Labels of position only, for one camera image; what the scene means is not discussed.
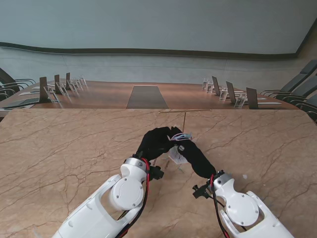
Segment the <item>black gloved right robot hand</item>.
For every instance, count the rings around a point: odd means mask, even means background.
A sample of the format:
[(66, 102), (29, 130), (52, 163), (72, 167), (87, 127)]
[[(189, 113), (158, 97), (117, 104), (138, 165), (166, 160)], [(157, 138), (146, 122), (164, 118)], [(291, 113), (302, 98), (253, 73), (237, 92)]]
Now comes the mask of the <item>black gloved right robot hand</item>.
[(210, 179), (216, 174), (215, 167), (205, 157), (197, 145), (190, 139), (171, 140), (171, 138), (182, 131), (178, 127), (169, 128), (167, 133), (167, 152), (174, 147), (177, 147), (178, 153), (183, 156), (188, 163), (191, 164), (193, 171), (200, 177)]

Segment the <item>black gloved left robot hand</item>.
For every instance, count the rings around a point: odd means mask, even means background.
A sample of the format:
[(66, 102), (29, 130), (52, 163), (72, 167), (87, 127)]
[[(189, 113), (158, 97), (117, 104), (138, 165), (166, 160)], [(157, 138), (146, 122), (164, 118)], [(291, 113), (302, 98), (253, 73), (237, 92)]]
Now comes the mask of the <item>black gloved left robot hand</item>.
[(175, 145), (174, 141), (169, 140), (169, 136), (171, 136), (169, 127), (157, 127), (148, 131), (144, 135), (135, 156), (151, 161), (167, 153)]

